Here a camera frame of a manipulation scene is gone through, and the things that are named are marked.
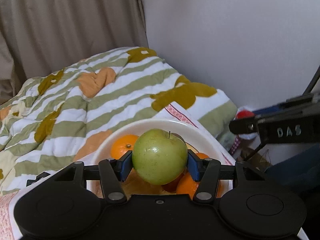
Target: fruit bowl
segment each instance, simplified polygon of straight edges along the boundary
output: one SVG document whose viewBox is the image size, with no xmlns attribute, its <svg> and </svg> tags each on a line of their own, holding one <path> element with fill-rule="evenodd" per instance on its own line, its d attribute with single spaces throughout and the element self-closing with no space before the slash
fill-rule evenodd
<svg viewBox="0 0 320 240">
<path fill-rule="evenodd" d="M 190 124 L 174 121 L 169 119 L 143 119 L 140 121 L 132 122 L 119 130 L 112 133 L 97 149 L 96 153 L 92 158 L 91 165 L 98 164 L 101 160 L 111 158 L 110 150 L 113 143 L 120 137 L 128 134 L 142 135 L 144 132 L 152 129 L 159 128 L 166 131 L 171 131 L 172 133 L 179 134 L 186 142 L 188 149 L 191 149 L 194 153 L 205 153 L 213 159 L 220 159 L 221 154 L 219 154 L 219 143 L 215 140 L 201 132 L 198 128 L 191 126 Z M 123 185 L 128 187 L 131 183 L 130 192 L 133 194 L 144 194 L 136 188 L 132 188 L 132 182 L 139 180 L 138 176 L 134 173 L 134 170 L 130 173 L 126 182 Z M 167 194 L 167 192 L 162 192 L 160 186 L 155 186 L 139 180 L 141 188 L 145 188 L 148 194 Z M 221 181 L 221 184 L 226 184 L 223 188 L 228 189 L 228 182 Z M 101 197 L 100 183 L 99 181 L 87 181 L 87 189 Z"/>
</svg>

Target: pink patterned cloth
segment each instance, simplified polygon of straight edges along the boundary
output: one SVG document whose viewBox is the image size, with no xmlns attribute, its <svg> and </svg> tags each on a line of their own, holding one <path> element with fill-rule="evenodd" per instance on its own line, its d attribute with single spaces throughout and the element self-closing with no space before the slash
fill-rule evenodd
<svg viewBox="0 0 320 240">
<path fill-rule="evenodd" d="M 235 141 L 234 141 L 233 145 L 231 146 L 231 149 L 229 150 L 229 153 L 231 155 L 233 155 L 236 152 L 240 143 L 241 143 L 241 139 L 239 138 L 239 136 L 236 136 Z"/>
<path fill-rule="evenodd" d="M 4 196 L 0 196 L 0 239 L 14 240 L 13 232 L 9 217 L 9 203 L 17 192 L 13 192 Z"/>
<path fill-rule="evenodd" d="M 177 118 L 180 121 L 186 122 L 188 124 L 191 124 L 195 127 L 197 127 L 188 117 L 186 117 L 183 113 L 181 113 L 178 109 L 176 109 L 173 105 L 168 104 L 164 108 L 169 114 L 171 114 L 173 117 Z"/>
<path fill-rule="evenodd" d="M 190 125 L 197 127 L 188 117 L 186 117 L 183 113 L 181 113 L 177 108 L 175 108 L 172 104 L 168 104 L 165 108 L 164 108 L 169 114 L 171 114 L 173 117 L 177 118 L 180 121 L 186 122 Z M 233 165 L 228 158 L 223 154 L 223 152 L 221 152 L 223 158 L 225 159 L 225 161 L 227 162 L 228 165 Z"/>
</svg>

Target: striped comforter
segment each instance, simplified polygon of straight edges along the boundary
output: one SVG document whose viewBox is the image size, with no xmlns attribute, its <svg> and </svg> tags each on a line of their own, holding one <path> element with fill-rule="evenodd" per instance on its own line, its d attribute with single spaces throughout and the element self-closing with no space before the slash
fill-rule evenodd
<svg viewBox="0 0 320 240">
<path fill-rule="evenodd" d="M 236 114 L 147 48 L 118 48 L 27 80 L 0 106 L 0 195 L 92 152 L 115 130 L 177 102 L 217 137 Z"/>
</svg>

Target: metal pin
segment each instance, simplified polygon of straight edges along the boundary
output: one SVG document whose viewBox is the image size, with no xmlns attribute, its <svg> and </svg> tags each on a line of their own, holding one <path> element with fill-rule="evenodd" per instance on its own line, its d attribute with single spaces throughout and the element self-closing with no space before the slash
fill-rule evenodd
<svg viewBox="0 0 320 240">
<path fill-rule="evenodd" d="M 196 195 L 197 199 L 200 199 L 200 200 L 209 200 L 210 198 L 212 198 L 212 195 L 209 193 L 209 192 L 199 192 L 197 195 Z"/>
<path fill-rule="evenodd" d="M 121 192 L 112 192 L 108 195 L 110 200 L 120 200 L 124 198 L 124 195 Z"/>
</svg>

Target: red ball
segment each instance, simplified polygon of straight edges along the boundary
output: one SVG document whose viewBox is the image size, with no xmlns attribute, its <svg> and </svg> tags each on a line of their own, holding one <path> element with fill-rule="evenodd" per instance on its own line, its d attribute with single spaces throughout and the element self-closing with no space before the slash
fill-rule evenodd
<svg viewBox="0 0 320 240">
<path fill-rule="evenodd" d="M 248 110 L 242 110 L 236 115 L 236 119 L 253 117 L 254 113 Z"/>
</svg>

